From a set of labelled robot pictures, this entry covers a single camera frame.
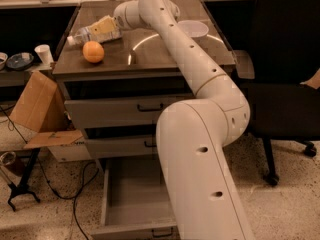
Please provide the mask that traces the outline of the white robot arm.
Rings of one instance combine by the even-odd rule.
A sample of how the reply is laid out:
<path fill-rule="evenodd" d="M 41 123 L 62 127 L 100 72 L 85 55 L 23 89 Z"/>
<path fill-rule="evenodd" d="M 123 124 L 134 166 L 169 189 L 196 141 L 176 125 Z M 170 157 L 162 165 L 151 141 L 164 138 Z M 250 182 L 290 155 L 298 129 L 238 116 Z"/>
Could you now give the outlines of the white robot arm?
<path fill-rule="evenodd" d="M 182 240 L 255 240 L 223 148 L 250 119 L 248 101 L 228 74 L 175 20 L 168 0 L 133 0 L 114 10 L 123 30 L 152 28 L 194 98 L 168 106 L 156 127 L 159 160 Z"/>

